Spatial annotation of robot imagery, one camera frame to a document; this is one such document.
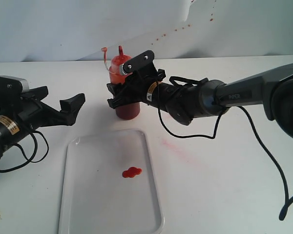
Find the white tray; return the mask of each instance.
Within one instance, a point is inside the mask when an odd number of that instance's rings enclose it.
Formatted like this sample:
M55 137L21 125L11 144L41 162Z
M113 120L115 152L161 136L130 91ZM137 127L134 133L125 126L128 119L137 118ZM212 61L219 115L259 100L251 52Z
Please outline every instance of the white tray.
M130 167L142 173L123 178ZM159 234L163 225L143 132L120 130L69 144L60 234Z

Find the red squeeze bottle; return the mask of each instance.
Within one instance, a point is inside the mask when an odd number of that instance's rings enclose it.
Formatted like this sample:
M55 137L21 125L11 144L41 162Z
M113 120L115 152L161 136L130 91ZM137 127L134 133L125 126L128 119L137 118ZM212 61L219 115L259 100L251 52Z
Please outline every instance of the red squeeze bottle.
M109 68L109 77L112 84L123 84L125 82L125 78L129 76L130 74L126 76L122 76L119 73L119 66L125 63L126 61L130 60L131 57L128 55L124 55L122 46L118 46L119 55L115 56L111 61L111 66ZM125 106L120 106L116 108L116 115L119 118L130 120L135 118L140 112L140 103L133 103L128 104Z

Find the table surface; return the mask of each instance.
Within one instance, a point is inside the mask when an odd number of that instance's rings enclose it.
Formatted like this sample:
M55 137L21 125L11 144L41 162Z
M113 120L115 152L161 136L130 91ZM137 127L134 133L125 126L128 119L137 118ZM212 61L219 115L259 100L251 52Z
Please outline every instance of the table surface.
M167 76L232 82L293 62L293 56L156 60ZM0 75L27 79L31 88L47 85L44 102L59 109L60 99L85 93L86 103L72 127L40 130L50 153L39 164L0 174L0 234L56 234L68 143L79 136L107 130L139 128L146 133L158 195L165 216L163 234L257 233L293 234L293 206L278 220L284 194L280 175L256 141L244 113L231 108L220 122L217 138L177 139L161 126L157 110L141 104L134 120L118 119L108 107L108 72L102 61L0 63ZM247 107L259 135L284 169L293 195L293 139L268 121L261 105ZM195 119L190 126L163 113L178 134L211 134L215 117ZM39 139L38 155L45 146ZM21 141L27 154L29 137ZM18 149L0 160L0 169L23 162Z

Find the ketchup splatter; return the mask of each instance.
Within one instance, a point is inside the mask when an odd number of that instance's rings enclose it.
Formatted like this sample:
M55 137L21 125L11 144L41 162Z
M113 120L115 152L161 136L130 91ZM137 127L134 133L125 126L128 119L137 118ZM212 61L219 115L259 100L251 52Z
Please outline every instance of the ketchup splatter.
M130 167L128 170L123 171L123 177L124 178L134 178L136 175L140 175L142 172L141 168L136 167Z

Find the sticker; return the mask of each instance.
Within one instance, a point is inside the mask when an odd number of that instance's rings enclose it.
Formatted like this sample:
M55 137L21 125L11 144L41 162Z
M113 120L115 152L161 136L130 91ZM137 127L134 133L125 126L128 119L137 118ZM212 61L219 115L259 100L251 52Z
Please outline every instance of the sticker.
M7 116L0 116L0 123L2 123L12 135L20 131L16 123Z
M150 85L150 87L148 88L148 90L147 90L147 94L146 94L146 99L147 99L148 101L152 101L152 94L153 94L153 91L154 91L154 89L156 88L156 86L157 86L157 83L154 82L154 83L152 83L152 84Z

